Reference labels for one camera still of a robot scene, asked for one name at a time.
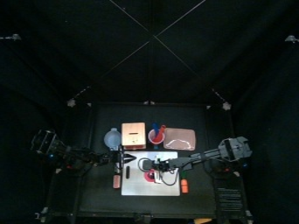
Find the black cable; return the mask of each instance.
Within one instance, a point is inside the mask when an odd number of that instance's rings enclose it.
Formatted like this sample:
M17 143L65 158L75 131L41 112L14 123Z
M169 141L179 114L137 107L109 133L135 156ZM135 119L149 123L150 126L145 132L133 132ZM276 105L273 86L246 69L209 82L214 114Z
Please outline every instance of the black cable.
M141 161L142 160L150 160L153 161L149 157L142 157L139 160L138 160L138 168L142 172L149 172L150 170L145 170L142 167L141 167Z
M175 180L174 180L174 182L173 182L173 184L169 184L169 183L166 183L165 182L165 178L163 178L163 175L162 175L162 173L161 173L161 171L159 171L159 176L161 176L161 179L162 179L162 181L163 181L163 183L167 185L167 186L174 186L175 184L177 184L177 181L178 181L178 177L179 177L179 168L178 168L178 172L177 172L177 175L175 175Z

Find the metal rod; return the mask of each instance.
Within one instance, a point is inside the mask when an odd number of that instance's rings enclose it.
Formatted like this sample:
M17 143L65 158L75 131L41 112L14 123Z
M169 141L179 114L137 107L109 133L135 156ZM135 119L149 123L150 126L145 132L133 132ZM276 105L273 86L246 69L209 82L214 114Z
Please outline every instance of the metal rod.
M107 76L114 69L129 59L131 58L131 56L150 43L150 41L147 41L102 76L101 78L103 78L105 76Z
M174 55L174 57L185 64L185 66L190 69L190 71L197 74L197 72L191 69L191 67L187 65L187 63L183 61L183 59L174 53L174 51L171 50L171 48L165 44L165 42L157 37L154 36L155 39L159 41L159 43L166 47L166 49L170 51L170 53Z
M201 1L155 36L159 37L205 2Z
M133 20L145 28L145 30L149 31L146 27L137 21L137 19L126 12L126 10L113 0L110 0L110 2L133 18Z

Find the black wall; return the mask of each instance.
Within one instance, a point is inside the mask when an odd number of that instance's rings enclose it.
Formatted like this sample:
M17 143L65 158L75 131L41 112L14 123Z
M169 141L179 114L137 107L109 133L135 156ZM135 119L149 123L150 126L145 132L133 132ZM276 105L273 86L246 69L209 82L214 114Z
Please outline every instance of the black wall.
M62 129L65 112L47 82L6 45L0 49L0 223L31 223L50 181L31 140L39 129Z
M299 221L299 45L286 44L278 55L234 109L237 132L254 151L246 185L258 223Z

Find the red object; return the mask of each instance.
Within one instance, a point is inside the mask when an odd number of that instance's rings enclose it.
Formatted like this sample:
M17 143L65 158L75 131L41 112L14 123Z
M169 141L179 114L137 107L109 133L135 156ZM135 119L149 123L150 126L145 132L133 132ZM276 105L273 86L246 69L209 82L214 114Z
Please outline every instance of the red object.
M189 189L189 181L187 179L182 179L182 192L183 193L189 193L190 192L190 189Z
M165 129L166 129L166 126L163 125L162 128L159 129L159 134L157 138L154 139L155 143L161 143L162 140L165 139Z
M114 176L114 188L121 188L121 175Z

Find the black enclosure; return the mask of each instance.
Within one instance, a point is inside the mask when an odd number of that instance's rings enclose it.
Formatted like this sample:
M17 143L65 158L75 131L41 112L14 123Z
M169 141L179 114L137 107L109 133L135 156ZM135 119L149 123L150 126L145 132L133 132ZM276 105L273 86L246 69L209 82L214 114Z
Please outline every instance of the black enclosure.
M249 139L254 153L244 179L256 223L298 223L298 25L296 0L2 1L0 223L39 223L35 213L49 196L54 204L66 196L55 206L74 209L67 193L50 194L54 169L30 151L41 129L95 150L113 124L141 117L149 125L159 109L163 121L197 129L199 151L228 137ZM194 172L208 175L203 168ZM98 172L85 176L81 194L67 188L70 196L83 195L81 218L106 210L101 200L85 201ZM77 181L54 184L66 190ZM169 207L170 213L155 212L158 218L206 213L216 219L213 182L205 181L199 213L174 215ZM134 210L146 210L139 208L106 215L127 221Z

